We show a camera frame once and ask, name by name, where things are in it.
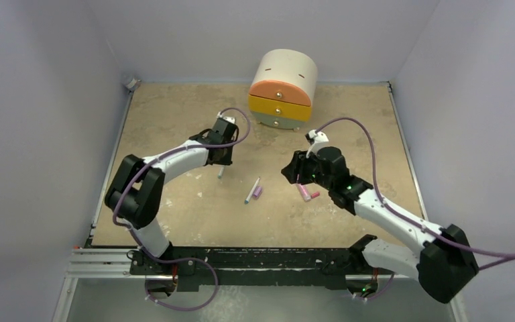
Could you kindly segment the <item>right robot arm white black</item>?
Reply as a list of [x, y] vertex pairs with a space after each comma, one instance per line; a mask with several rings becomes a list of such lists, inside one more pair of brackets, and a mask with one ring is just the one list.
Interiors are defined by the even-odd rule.
[[383, 268], [419, 282], [440, 303], [450, 302], [479, 272], [465, 232], [456, 225], [431, 223], [379, 194], [374, 185], [352, 175], [339, 148], [308, 154], [297, 150], [281, 170], [290, 184], [317, 184], [341, 209], [376, 224], [400, 242], [393, 246], [373, 239], [350, 254], [352, 269], [365, 273]]

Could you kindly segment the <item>white pen green tip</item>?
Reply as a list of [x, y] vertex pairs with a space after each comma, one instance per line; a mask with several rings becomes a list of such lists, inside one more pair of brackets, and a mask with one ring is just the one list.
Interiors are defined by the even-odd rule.
[[223, 173], [225, 171], [225, 166], [220, 167], [217, 178], [220, 179], [223, 176]]

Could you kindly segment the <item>pink marker pen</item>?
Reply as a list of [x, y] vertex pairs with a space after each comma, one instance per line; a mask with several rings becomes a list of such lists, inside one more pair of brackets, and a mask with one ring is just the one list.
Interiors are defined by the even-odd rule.
[[297, 182], [295, 184], [296, 188], [298, 189], [298, 192], [300, 193], [300, 196], [302, 197], [303, 201], [304, 202], [309, 202], [311, 200], [311, 195], [309, 193], [309, 191], [307, 190], [307, 188], [300, 184], [299, 182]]

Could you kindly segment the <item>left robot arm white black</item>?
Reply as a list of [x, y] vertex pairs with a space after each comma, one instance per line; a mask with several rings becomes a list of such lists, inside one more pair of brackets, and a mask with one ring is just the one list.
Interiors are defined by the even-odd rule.
[[172, 244], [156, 222], [165, 184], [196, 168], [231, 165], [238, 135], [235, 118], [220, 115], [212, 128], [174, 149], [145, 158], [130, 154], [121, 161], [104, 204], [113, 212], [113, 223], [126, 228], [149, 253], [147, 265], [156, 274], [173, 265]]

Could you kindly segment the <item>purple pen cap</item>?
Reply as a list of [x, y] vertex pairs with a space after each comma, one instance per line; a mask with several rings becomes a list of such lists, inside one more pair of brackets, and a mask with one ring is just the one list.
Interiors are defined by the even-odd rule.
[[260, 195], [262, 194], [262, 191], [263, 191], [262, 186], [258, 185], [253, 192], [253, 198], [258, 199], [260, 197]]

